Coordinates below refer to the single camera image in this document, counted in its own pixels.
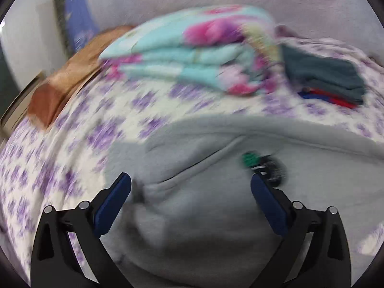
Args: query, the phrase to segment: gray garment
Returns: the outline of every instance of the gray garment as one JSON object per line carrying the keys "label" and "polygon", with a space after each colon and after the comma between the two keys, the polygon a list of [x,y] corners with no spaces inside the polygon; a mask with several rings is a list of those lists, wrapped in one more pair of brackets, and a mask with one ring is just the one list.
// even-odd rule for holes
{"label": "gray garment", "polygon": [[384,148],[333,127],[279,117],[209,116],[167,125],[143,144],[115,142],[106,182],[132,193],[102,242],[136,288],[249,287],[276,250],[241,155],[275,154],[281,189],[309,209],[339,209],[353,281],[371,262],[357,244],[384,220]]}

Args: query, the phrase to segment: wall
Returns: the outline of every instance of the wall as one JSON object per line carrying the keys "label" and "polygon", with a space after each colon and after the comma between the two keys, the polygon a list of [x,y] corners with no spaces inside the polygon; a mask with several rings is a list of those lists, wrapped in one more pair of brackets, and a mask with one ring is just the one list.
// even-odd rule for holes
{"label": "wall", "polygon": [[4,18],[0,41],[20,89],[41,71],[49,75],[66,61],[53,0],[16,0]]}

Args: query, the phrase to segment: bed sheet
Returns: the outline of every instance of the bed sheet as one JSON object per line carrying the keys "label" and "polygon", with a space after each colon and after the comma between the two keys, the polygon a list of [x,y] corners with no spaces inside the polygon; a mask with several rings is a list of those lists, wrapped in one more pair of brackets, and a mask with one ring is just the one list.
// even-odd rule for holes
{"label": "bed sheet", "polygon": [[[30,273],[33,239],[43,208],[69,209],[82,200],[92,200],[107,185],[103,168],[116,139],[142,142],[169,122],[203,114],[233,114],[291,117],[384,142],[384,69],[360,50],[333,39],[287,38],[285,42],[352,61],[370,88],[365,104],[350,110],[304,100],[282,75],[276,92],[248,98],[191,84],[99,76],[66,105],[50,131],[39,131],[24,119],[0,153],[0,202],[5,227],[26,274]],[[362,249],[351,250],[374,255],[370,248],[377,237],[367,239]],[[84,264],[73,234],[71,240]]]}

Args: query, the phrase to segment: silver screw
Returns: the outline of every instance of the silver screw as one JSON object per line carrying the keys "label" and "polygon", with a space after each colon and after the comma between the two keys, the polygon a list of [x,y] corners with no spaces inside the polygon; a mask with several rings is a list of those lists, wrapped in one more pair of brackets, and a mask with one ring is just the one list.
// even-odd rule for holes
{"label": "silver screw", "polygon": [[297,210],[303,209],[304,207],[304,205],[300,201],[294,201],[292,205]]}
{"label": "silver screw", "polygon": [[82,201],[79,204],[79,208],[82,209],[82,210],[87,209],[89,206],[90,206],[90,202],[89,201]]}
{"label": "silver screw", "polygon": [[339,212],[339,210],[337,210],[336,207],[330,207],[330,212],[331,212],[332,214],[336,214],[336,213]]}
{"label": "silver screw", "polygon": [[45,212],[45,213],[50,213],[52,210],[53,210],[53,207],[52,207],[52,206],[46,206],[46,207],[44,208],[44,212]]}

